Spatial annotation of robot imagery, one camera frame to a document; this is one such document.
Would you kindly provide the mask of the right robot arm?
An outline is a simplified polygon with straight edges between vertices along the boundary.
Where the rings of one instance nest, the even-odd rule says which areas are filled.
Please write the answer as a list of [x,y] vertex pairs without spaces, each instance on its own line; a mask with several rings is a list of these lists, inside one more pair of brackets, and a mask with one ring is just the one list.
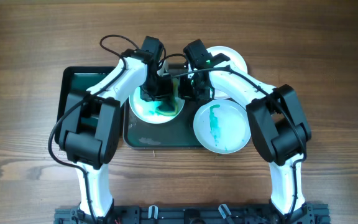
[[311,129],[294,89],[275,87],[251,77],[244,59],[233,49],[218,46],[212,53],[201,40],[189,43],[188,60],[194,89],[208,86],[241,105],[259,155],[268,162],[272,178],[271,202],[285,218],[301,208],[301,164],[307,158]]

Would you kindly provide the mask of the green and yellow sponge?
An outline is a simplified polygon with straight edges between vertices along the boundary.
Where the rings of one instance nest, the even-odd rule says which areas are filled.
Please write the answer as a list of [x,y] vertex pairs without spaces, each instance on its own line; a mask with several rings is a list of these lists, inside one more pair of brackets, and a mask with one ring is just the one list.
[[164,100],[155,109],[155,112],[163,116],[176,116],[178,114],[177,83],[173,83],[173,93],[169,99]]

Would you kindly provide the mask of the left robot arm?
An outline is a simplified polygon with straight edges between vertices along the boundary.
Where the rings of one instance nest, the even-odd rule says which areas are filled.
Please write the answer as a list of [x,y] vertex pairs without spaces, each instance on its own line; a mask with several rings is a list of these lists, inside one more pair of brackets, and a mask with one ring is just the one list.
[[77,222],[109,223],[114,218],[108,164],[119,141],[122,105],[136,88],[146,102],[173,98],[172,81],[158,74],[167,59],[161,41],[147,36],[142,46],[118,56],[117,66],[101,81],[68,92],[48,140],[57,142],[68,160],[63,162],[55,154],[51,158],[77,171],[81,202],[72,215]]

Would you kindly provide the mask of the white plate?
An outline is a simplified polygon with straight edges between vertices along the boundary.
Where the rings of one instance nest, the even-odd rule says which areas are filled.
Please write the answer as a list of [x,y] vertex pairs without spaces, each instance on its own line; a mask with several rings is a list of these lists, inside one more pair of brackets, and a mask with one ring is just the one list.
[[137,87],[133,94],[129,97],[129,104],[132,112],[142,121],[150,124],[162,124],[173,120],[181,112],[185,105],[185,100],[178,97],[179,80],[173,80],[173,92],[176,104],[176,111],[174,113],[166,114],[159,111],[157,108],[160,105],[166,106],[163,101],[149,101],[146,102],[140,97],[140,87]]
[[[192,58],[192,70],[202,70],[207,68],[238,68],[247,74],[247,65],[242,56],[234,49],[225,46],[206,47],[202,42],[196,45],[196,50]],[[196,72],[191,77],[206,82],[214,90],[214,99],[230,98],[227,90],[214,85],[211,81],[213,71]]]

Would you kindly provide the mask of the pale blue plate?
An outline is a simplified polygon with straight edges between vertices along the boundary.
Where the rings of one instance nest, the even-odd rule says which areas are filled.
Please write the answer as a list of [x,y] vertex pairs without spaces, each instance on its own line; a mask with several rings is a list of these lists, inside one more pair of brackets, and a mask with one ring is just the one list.
[[201,106],[193,130],[204,148],[218,154],[237,152],[251,138],[246,110],[231,100],[213,100]]

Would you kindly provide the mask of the white plate top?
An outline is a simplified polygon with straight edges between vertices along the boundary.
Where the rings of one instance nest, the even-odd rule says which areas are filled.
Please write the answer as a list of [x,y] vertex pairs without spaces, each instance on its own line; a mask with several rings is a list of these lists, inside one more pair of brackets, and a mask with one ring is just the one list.
[[[207,68],[238,68],[247,74],[247,65],[242,56],[234,49],[225,46],[206,47],[202,42],[196,45],[196,50],[192,58],[192,70],[202,70]],[[214,99],[230,98],[227,90],[214,85],[211,81],[213,71],[196,72],[191,77],[206,82],[214,90]]]

